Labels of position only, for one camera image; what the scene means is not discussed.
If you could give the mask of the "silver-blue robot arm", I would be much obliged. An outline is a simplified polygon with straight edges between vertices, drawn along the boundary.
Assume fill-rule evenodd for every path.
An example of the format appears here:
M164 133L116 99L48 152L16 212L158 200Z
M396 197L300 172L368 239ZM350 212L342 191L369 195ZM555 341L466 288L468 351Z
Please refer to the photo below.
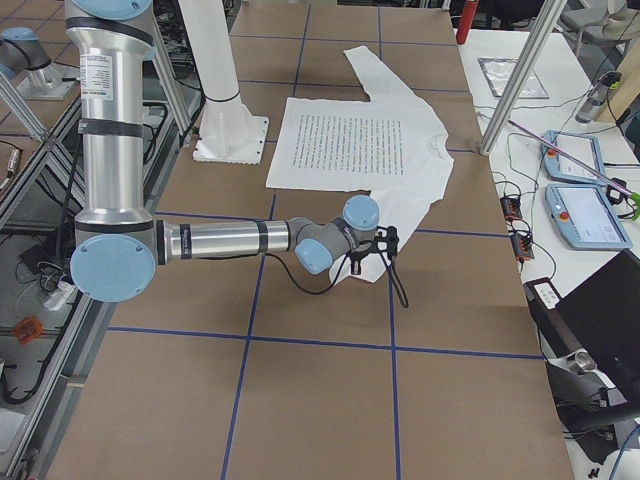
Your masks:
M154 46L149 1L69 1L66 31L80 53L85 205L75 219L70 269L77 288L107 303L142 293L158 266L292 251L318 274L341 258L366 256L379 208L350 198L337 218L172 225L143 199L142 64Z

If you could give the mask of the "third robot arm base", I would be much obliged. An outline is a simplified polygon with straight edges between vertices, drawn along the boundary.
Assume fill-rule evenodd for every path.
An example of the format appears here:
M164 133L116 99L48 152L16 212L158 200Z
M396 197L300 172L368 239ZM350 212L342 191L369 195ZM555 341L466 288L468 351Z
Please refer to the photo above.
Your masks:
M16 89L27 100L61 101L76 84L79 68L56 64L33 30L13 27L1 32L1 73L10 81L25 75Z

